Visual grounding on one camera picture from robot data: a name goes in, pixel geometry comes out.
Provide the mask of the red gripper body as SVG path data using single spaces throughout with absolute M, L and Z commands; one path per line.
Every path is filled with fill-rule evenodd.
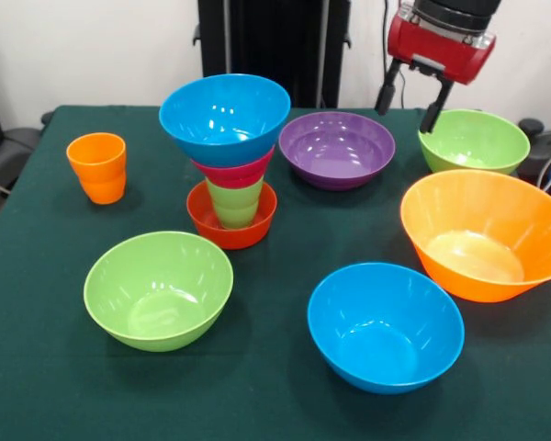
M 388 55 L 393 59 L 462 85 L 475 80 L 495 45 L 493 33 L 444 28 L 412 3 L 401 4 L 388 32 Z

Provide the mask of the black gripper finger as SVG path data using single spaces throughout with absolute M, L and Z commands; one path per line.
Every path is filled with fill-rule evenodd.
M 396 92 L 396 87 L 394 83 L 401 65 L 402 61 L 400 59 L 393 58 L 391 64 L 388 67 L 388 70 L 384 75 L 384 81 L 379 89 L 375 105 L 375 111 L 380 116 L 386 115 L 390 108 Z
M 420 133 L 431 133 L 433 131 L 454 85 L 452 80 L 445 78 L 442 74 L 437 74 L 435 77 L 441 83 L 441 89 L 437 98 L 426 109 L 419 127 Z

